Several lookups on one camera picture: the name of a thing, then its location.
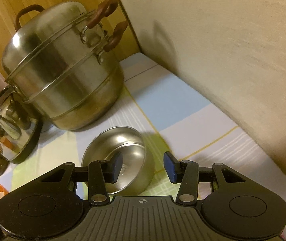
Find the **ribbed gray panel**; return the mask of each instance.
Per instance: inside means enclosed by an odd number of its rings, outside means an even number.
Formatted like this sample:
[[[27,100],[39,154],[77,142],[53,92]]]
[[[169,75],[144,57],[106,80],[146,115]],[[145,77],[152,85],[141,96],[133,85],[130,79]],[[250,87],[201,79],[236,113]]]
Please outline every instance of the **ribbed gray panel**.
[[[115,197],[107,206],[91,208],[78,226],[51,240],[228,241],[231,239],[222,237],[208,228],[192,207],[176,205],[170,196],[163,196]],[[282,239],[275,237],[270,241],[282,241]]]

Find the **pot handle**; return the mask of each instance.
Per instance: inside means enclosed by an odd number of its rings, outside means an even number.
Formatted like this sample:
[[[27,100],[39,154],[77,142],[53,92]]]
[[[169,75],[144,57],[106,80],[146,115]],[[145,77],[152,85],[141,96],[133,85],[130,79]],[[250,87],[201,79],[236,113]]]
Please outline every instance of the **pot handle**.
[[[104,17],[107,17],[111,15],[113,12],[115,12],[117,6],[118,6],[118,0],[104,0],[98,5],[94,16],[91,19],[89,19],[86,26],[89,29],[93,28]]]
[[[14,21],[14,27],[15,27],[15,30],[16,32],[22,28],[22,26],[20,25],[19,23],[19,19],[24,15],[24,14],[27,14],[31,11],[38,11],[38,12],[42,12],[44,11],[44,7],[39,5],[39,4],[32,4],[30,6],[27,6],[26,8],[20,10],[15,18],[15,21]]]
[[[112,36],[109,38],[108,44],[104,46],[104,51],[109,52],[110,50],[114,49],[117,44],[121,41],[123,33],[125,32],[128,26],[128,22],[120,22],[115,26],[114,32]]]

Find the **yellow line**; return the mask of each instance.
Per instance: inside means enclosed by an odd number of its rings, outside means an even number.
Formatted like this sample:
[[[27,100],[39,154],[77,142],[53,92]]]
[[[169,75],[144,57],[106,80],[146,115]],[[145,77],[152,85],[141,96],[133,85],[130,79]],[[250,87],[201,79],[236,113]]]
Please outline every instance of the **yellow line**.
[[[156,134],[162,139],[162,141],[164,142],[165,146],[168,148],[169,151],[172,152],[172,150],[170,149],[169,145],[166,143],[166,141],[163,139],[163,137],[160,135],[160,133],[158,132],[158,130],[153,126],[153,123],[150,121],[150,119],[145,115],[144,111],[141,109],[141,107],[137,104],[137,102],[135,101],[134,97],[132,96],[132,94],[130,93],[130,91],[128,90],[128,88],[126,86],[124,86],[124,88],[126,89],[126,91],[128,92],[129,96],[132,98],[132,100],[134,101],[134,103],[136,104],[136,106],[139,108],[139,110],[142,112],[143,116],[147,119],[148,123],[152,126],[152,128],[154,129],[154,131],[156,132]]]
[[[184,157],[184,158],[179,159],[179,161],[184,160],[184,159],[188,159],[188,158],[194,156],[195,154],[201,152],[202,150],[205,150],[205,149],[208,148],[209,146],[211,146],[211,145],[213,145],[214,143],[218,142],[220,139],[224,138],[226,135],[230,134],[233,130],[235,130],[235,129],[238,128],[238,127],[239,127],[239,126],[233,127],[233,128],[230,129],[227,133],[223,134],[221,137],[217,138],[216,140],[213,140],[211,143],[209,143],[208,145],[205,145],[203,148],[201,148],[201,149],[199,149],[199,150],[193,152],[192,154],[190,154],[190,155],[188,155],[188,156],[186,156],[186,157]],[[157,173],[159,173],[159,172],[162,172],[163,170],[164,170],[164,168],[163,168],[163,169],[160,169],[160,170],[158,170],[158,171],[156,171],[155,174],[157,174]]]

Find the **checkered tablecloth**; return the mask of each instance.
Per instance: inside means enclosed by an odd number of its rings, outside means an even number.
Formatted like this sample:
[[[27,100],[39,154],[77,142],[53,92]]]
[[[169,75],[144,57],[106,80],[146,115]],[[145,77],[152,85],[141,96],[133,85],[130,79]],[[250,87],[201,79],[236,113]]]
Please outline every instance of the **checkered tablecloth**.
[[[163,153],[203,167],[222,162],[286,201],[286,176],[237,124],[178,77],[141,53],[121,62],[125,86],[116,104],[100,120],[77,132],[56,127],[41,133],[38,147],[22,164],[11,164],[0,184],[12,191],[64,162],[80,166],[91,141],[102,131],[119,125],[140,131],[155,159],[155,176],[141,195],[176,196],[179,185],[169,182]],[[87,198],[79,183],[77,194]],[[199,198],[210,193],[200,183]]]

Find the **kettle spout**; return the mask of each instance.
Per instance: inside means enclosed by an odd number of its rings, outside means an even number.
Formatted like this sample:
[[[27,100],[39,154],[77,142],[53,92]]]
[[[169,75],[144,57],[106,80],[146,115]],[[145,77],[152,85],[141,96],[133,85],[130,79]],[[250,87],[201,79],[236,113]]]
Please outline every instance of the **kettle spout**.
[[[0,115],[0,126],[13,139],[19,139],[22,135],[20,128],[13,122]]]

